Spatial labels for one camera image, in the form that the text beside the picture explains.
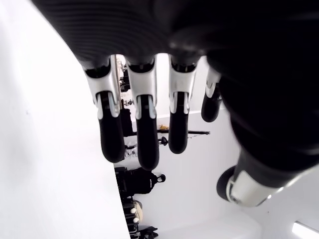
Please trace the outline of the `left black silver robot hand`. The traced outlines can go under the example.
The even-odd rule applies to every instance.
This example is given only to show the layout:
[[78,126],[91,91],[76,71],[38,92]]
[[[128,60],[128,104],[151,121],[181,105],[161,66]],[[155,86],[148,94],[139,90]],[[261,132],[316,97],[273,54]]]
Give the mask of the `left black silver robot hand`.
[[111,57],[123,55],[136,108],[140,165],[159,162],[156,56],[169,56],[168,143],[187,145],[197,64],[209,65],[201,115],[229,111],[241,145],[218,195],[256,207],[319,163],[319,3],[316,0],[36,0],[79,61],[98,109],[101,148],[124,156]]

